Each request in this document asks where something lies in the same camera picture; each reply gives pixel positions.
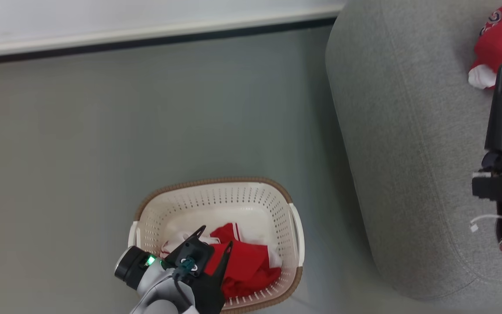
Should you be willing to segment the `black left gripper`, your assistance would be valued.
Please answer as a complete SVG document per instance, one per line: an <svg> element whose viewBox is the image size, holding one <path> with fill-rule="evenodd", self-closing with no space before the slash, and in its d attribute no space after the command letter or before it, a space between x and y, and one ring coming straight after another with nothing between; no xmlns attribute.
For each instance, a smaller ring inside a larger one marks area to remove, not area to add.
<svg viewBox="0 0 502 314"><path fill-rule="evenodd" d="M174 284L187 284L193 292L194 305L200 314L219 314L225 304L222 284L233 250L233 241L210 246L200 237L207 228L199 227L171 254L165 257L165 269L173 268ZM211 275L207 265L214 266Z"/></svg>

